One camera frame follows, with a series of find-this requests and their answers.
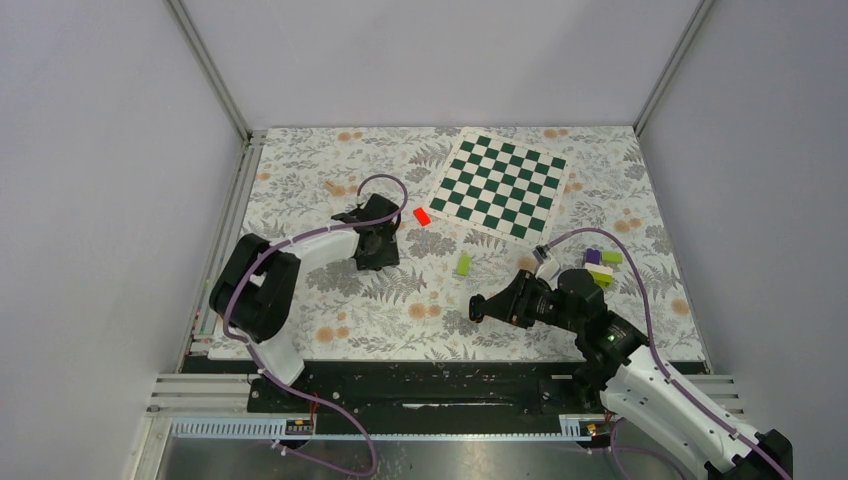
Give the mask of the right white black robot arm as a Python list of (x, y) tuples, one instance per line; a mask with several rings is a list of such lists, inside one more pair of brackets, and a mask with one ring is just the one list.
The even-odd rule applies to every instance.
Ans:
[(793, 476), (793, 449), (783, 434), (758, 431), (698, 390), (652, 350), (645, 334), (607, 307), (603, 289), (586, 270), (562, 272), (555, 288), (521, 270), (493, 297), (472, 297), (469, 316), (574, 333), (585, 360), (575, 374), (577, 405), (616, 413), (699, 479)]

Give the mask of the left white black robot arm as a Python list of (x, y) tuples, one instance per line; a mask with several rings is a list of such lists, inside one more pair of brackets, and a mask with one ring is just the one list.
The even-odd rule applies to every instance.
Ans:
[(229, 336), (244, 341), (258, 367), (276, 378), (271, 395), (285, 410), (304, 407), (311, 388), (299, 377), (304, 360), (282, 332), (296, 286), (309, 273), (339, 261), (354, 262), (358, 271), (397, 266), (399, 212), (394, 202), (373, 194), (352, 211), (332, 216), (324, 229), (280, 248), (256, 234), (237, 242), (211, 290), (209, 307), (229, 319)]

